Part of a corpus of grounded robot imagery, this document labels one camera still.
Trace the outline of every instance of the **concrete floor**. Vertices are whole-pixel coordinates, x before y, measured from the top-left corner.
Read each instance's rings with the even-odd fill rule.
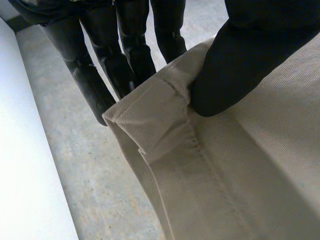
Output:
[[[187,0],[181,30],[187,48],[210,38],[227,20],[224,0]],[[159,70],[150,14],[147,43]],[[37,26],[17,34],[33,95],[80,240],[163,240],[161,226],[115,137],[98,124],[58,52]],[[89,52],[109,89],[111,86]]]

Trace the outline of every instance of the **white wall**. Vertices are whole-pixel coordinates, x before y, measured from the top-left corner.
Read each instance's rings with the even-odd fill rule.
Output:
[[[78,239],[15,34],[2,19],[0,239]]]

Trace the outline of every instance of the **seam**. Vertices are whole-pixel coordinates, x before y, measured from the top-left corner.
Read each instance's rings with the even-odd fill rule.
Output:
[[[211,170],[212,176],[214,177],[219,190],[222,193],[222,196],[225,199],[225,202],[227,203],[229,209],[231,210],[233,216],[237,219],[239,226],[241,226],[242,230],[244,233],[247,233],[247,235],[249,236],[249,239],[253,239],[254,238],[254,234],[251,232],[250,227],[248,226],[248,224],[246,223],[245,219],[242,217],[241,213],[237,210],[235,204],[233,203],[233,201],[231,200],[231,197],[228,194],[228,191],[226,190],[226,188],[224,187],[224,184],[221,182],[221,180],[218,177],[218,174],[216,173],[216,171],[210,167],[210,165],[208,164],[207,158],[205,157],[206,154],[203,153],[203,150],[201,150],[200,144],[196,138],[196,134],[194,131],[194,128],[191,125],[191,122],[188,118],[188,105],[186,104],[185,108],[184,108],[184,115],[185,115],[185,122],[187,127],[190,130],[190,135],[192,138],[192,141],[199,153],[199,156],[202,158],[202,160],[206,163],[207,167]]]

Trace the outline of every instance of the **baseboard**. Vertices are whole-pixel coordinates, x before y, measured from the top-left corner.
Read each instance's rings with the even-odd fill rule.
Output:
[[[16,16],[6,21],[6,24],[15,32],[19,32],[31,26],[22,16]]]

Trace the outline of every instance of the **khaki pants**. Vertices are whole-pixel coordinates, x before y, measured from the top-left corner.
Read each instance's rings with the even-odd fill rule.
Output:
[[[320,34],[238,104],[203,118],[188,86],[212,41],[103,116],[166,239],[319,239]]]

